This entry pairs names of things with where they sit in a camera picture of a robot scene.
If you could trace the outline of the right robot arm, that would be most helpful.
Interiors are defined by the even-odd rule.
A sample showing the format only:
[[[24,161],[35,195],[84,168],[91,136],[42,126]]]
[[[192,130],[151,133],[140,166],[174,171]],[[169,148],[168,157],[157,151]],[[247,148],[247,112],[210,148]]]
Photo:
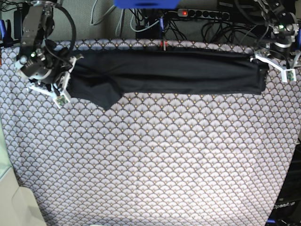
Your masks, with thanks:
[[[76,41],[76,26],[69,12],[62,7],[62,1],[28,0],[29,12],[23,22],[19,54],[15,59],[15,69],[22,76],[38,87],[49,91],[59,79],[72,68],[70,52]],[[71,42],[69,48],[55,51],[56,43],[49,39],[54,30],[54,9],[65,14],[71,25]]]

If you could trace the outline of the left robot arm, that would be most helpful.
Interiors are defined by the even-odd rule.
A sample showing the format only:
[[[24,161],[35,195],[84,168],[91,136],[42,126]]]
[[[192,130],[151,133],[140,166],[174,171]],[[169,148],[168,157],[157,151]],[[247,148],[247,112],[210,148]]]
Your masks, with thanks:
[[[300,29],[295,14],[288,11],[280,0],[256,0],[263,18],[263,21],[256,21],[244,11],[238,0],[234,3],[249,22],[266,27],[264,34],[256,41],[256,47],[265,49],[274,58],[284,60],[286,69],[293,69],[297,59],[291,61],[292,46]]]

